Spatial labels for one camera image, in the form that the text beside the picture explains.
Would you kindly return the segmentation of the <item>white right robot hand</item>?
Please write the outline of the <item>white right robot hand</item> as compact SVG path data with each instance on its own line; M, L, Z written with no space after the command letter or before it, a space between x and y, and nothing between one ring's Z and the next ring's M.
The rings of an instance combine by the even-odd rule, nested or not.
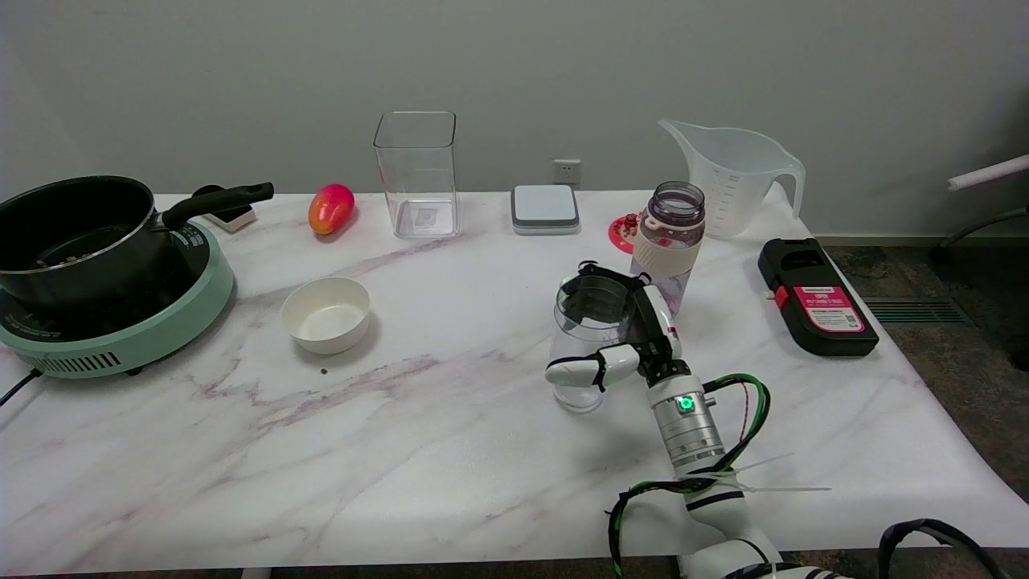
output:
M561 282L555 307L560 329L596 349L552 359L544 371L549 384L605 392L633 374L651 388L691 374L671 312L645 273L629 276L581 261L577 274Z

